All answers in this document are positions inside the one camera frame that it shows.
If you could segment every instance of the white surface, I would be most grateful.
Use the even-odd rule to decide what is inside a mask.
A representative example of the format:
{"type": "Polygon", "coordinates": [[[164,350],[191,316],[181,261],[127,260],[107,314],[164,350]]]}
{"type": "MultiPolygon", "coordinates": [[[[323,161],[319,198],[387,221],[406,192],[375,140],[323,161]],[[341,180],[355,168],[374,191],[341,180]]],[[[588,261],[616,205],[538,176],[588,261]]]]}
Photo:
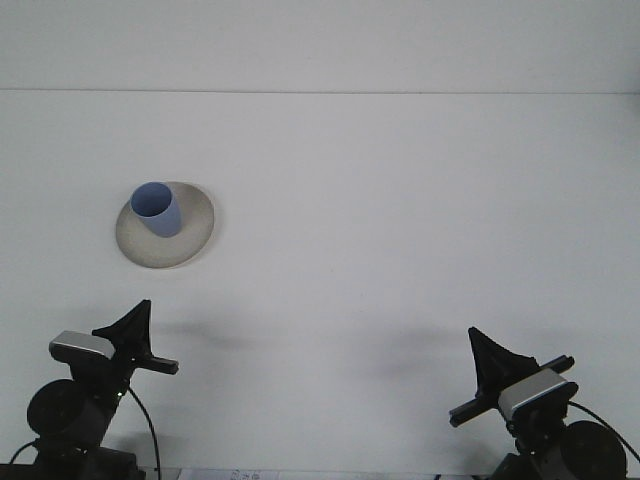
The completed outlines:
{"type": "MultiPolygon", "coordinates": [[[[500,416],[448,424],[470,325],[574,355],[577,399],[640,444],[639,100],[0,93],[0,452],[68,375],[48,342],[142,298],[181,365],[133,379],[166,466],[488,472],[500,416]],[[157,178],[217,206],[214,241],[163,271],[113,236],[157,178]]],[[[153,464],[131,399],[106,443],[153,464]]]]}
{"type": "MultiPolygon", "coordinates": [[[[178,480],[433,480],[435,475],[346,472],[277,472],[262,470],[184,469],[178,480]]],[[[440,480],[468,480],[469,477],[443,475],[440,480]]]]}
{"type": "Polygon", "coordinates": [[[637,0],[0,0],[0,87],[638,92],[637,0]]]}

